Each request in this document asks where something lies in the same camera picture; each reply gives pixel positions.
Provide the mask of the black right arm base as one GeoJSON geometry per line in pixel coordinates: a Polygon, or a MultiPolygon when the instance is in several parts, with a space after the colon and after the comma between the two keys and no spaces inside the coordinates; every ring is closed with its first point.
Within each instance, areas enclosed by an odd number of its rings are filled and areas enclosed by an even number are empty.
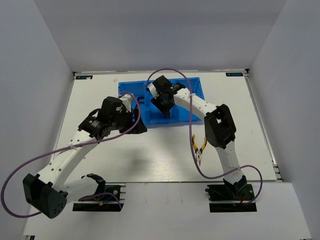
{"type": "Polygon", "coordinates": [[[209,210],[211,213],[253,213],[257,212],[254,191],[247,184],[239,193],[233,196],[224,184],[207,185],[209,210]]]}

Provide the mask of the black hex key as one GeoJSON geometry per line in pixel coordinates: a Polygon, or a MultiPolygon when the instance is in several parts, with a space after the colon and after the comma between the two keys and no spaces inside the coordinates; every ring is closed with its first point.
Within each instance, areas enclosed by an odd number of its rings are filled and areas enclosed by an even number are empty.
{"type": "Polygon", "coordinates": [[[144,105],[145,104],[145,97],[144,96],[138,96],[137,97],[137,104],[136,104],[136,108],[140,105],[144,105]]]}

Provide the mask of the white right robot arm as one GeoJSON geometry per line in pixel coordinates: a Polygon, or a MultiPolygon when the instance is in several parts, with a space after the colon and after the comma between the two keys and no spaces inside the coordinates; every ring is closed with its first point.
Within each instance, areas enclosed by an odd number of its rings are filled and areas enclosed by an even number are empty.
{"type": "Polygon", "coordinates": [[[226,195],[233,200],[242,196],[247,179],[236,154],[236,126],[229,107],[209,103],[183,84],[170,83],[163,75],[148,84],[146,89],[152,95],[152,104],[164,115],[168,115],[172,107],[179,106],[203,121],[206,142],[215,148],[220,159],[226,195]]]}

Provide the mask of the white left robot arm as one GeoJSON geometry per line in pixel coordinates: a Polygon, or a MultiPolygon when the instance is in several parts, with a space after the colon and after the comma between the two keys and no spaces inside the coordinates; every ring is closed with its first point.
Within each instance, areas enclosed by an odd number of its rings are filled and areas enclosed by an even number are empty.
{"type": "Polygon", "coordinates": [[[99,175],[88,173],[80,179],[67,182],[78,164],[98,144],[110,141],[112,131],[119,136],[147,132],[139,107],[132,108],[137,99],[131,93],[121,97],[106,97],[100,108],[91,111],[80,123],[67,146],[53,152],[53,160],[35,175],[27,174],[23,181],[26,202],[53,219],[69,202],[103,199],[105,196],[118,198],[106,192],[106,181],[99,175]]]}

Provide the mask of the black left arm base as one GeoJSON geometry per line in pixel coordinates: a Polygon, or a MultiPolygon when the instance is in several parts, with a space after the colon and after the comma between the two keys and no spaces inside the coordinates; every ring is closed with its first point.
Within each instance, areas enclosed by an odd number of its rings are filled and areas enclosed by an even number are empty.
{"type": "Polygon", "coordinates": [[[93,180],[97,188],[93,194],[85,195],[75,201],[73,212],[121,212],[126,198],[125,183],[106,183],[96,174],[90,173],[82,176],[93,180]]]}

